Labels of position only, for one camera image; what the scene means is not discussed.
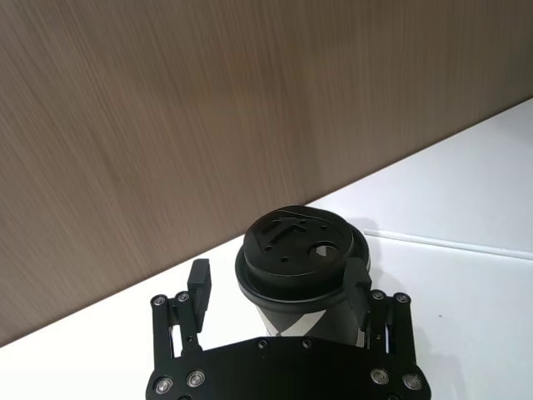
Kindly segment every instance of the white table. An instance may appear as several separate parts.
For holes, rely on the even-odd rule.
[[[365,229],[375,287],[411,295],[417,363],[433,399],[531,397],[532,116],[533,102],[523,103],[312,204]],[[199,256],[212,265],[205,349],[265,333],[237,286],[241,242]],[[143,399],[149,301],[184,289],[191,264],[0,348],[0,398]]]

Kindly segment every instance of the black bracket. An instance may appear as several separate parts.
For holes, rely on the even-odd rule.
[[[152,299],[155,369],[147,400],[428,400],[416,365],[411,299],[370,290],[357,261],[348,262],[345,291],[364,321],[362,347],[315,337],[259,337],[203,351],[197,341],[211,292],[208,260],[192,264],[188,290]],[[179,325],[182,355],[174,357]]]

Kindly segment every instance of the brown wall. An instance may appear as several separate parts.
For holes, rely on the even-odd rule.
[[[0,343],[533,95],[533,2],[0,2]]]

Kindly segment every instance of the screw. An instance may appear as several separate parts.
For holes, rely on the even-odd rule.
[[[385,293],[381,290],[375,290],[372,292],[372,297],[375,298],[375,300],[383,300],[385,298]]]
[[[177,295],[177,300],[178,300],[180,303],[184,303],[184,302],[186,302],[188,299],[189,299],[189,293],[187,293],[187,292],[183,292],[183,293],[180,293],[180,294]]]
[[[172,387],[172,380],[169,377],[162,377],[156,382],[155,391],[157,394],[165,394],[170,392]]]
[[[163,296],[157,296],[157,297],[153,300],[153,303],[154,303],[154,305],[156,305],[156,306],[161,306],[164,302],[165,302],[165,298],[164,298]]]
[[[387,385],[389,383],[389,374],[384,369],[372,369],[370,371],[370,378],[378,385]]]
[[[268,342],[265,339],[261,339],[259,342],[257,342],[257,346],[262,350],[267,346]]]
[[[301,341],[301,345],[304,348],[312,348],[313,347],[313,341],[311,339],[303,339]]]
[[[403,381],[403,384],[406,385],[410,390],[422,389],[422,380],[418,377],[418,375],[407,373],[401,380]]]
[[[187,375],[187,386],[197,388],[206,381],[206,374],[200,370],[192,371]]]
[[[409,296],[407,296],[405,293],[397,293],[395,295],[396,300],[399,303],[408,303],[409,302]]]

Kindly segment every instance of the cup lid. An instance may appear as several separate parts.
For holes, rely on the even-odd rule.
[[[315,302],[342,292],[348,257],[368,265],[368,246],[352,225],[333,212],[284,207],[247,230],[237,255],[237,278],[260,307]]]

